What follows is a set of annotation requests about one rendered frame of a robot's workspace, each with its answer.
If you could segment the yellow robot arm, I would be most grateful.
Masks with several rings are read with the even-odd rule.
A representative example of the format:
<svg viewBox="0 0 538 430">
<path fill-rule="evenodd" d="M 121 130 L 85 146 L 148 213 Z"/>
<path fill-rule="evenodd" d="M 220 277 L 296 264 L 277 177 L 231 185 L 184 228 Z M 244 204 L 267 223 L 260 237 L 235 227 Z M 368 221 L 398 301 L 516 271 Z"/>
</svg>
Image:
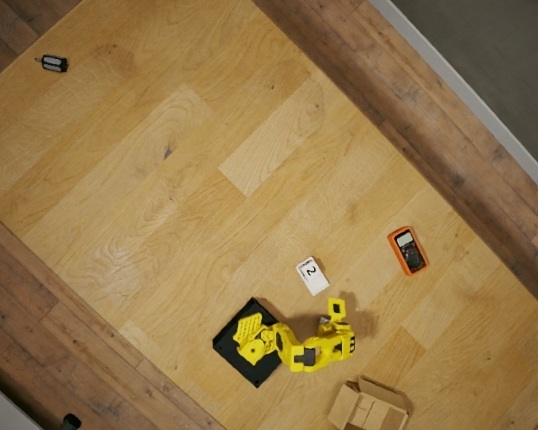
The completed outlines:
<svg viewBox="0 0 538 430">
<path fill-rule="evenodd" d="M 350 329 L 350 324 L 344 321 L 332 322 L 332 334 L 324 336 L 325 338 L 313 336 L 302 345 L 289 327 L 286 327 L 287 325 L 276 323 L 265 326 L 261 325 L 261 320 L 260 313 L 241 319 L 233 336 L 233 339 L 240 344 L 240 352 L 254 363 L 276 349 L 283 363 L 288 365 L 292 372 L 313 372 L 331 362 L 353 356 L 354 333 Z M 320 352 L 315 358 L 315 347 L 318 346 Z"/>
</svg>

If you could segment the white rectangular tray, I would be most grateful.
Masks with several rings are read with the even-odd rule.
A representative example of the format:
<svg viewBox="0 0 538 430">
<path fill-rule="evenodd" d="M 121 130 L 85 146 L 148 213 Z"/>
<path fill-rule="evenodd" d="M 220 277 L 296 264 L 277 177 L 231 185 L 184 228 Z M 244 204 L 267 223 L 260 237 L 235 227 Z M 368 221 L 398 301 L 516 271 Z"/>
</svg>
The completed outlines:
<svg viewBox="0 0 538 430">
<path fill-rule="evenodd" d="M 307 262 L 308 260 L 314 260 L 312 258 L 312 256 L 309 256 L 308 258 L 306 258 L 305 260 L 303 260 L 302 262 L 300 262 L 299 264 L 297 264 L 296 266 L 294 266 L 297 270 L 297 272 L 299 273 L 300 277 L 302 278 L 302 280 L 304 281 L 305 285 L 307 286 L 307 288 L 309 289 L 310 293 L 312 295 L 316 295 L 317 293 L 319 293 L 321 290 L 323 290 L 324 288 L 326 288 L 327 286 L 329 286 L 328 282 L 326 281 L 325 277 L 323 276 L 323 274 L 321 273 L 319 276 L 317 276 L 316 278 L 314 278 L 313 280 L 311 281 L 308 281 L 304 278 L 303 274 L 301 273 L 301 271 L 299 270 L 299 266 L 301 266 L 302 264 L 304 264 L 305 262 Z"/>
</svg>

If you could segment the orange digital multimeter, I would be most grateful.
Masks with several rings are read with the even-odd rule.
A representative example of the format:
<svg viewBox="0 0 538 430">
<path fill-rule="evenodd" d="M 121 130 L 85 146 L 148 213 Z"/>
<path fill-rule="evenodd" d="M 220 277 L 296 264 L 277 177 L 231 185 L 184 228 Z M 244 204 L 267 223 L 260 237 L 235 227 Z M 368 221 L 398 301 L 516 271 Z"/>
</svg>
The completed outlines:
<svg viewBox="0 0 538 430">
<path fill-rule="evenodd" d="M 401 227 L 392 232 L 388 240 L 406 275 L 414 276 L 428 267 L 411 227 Z"/>
</svg>

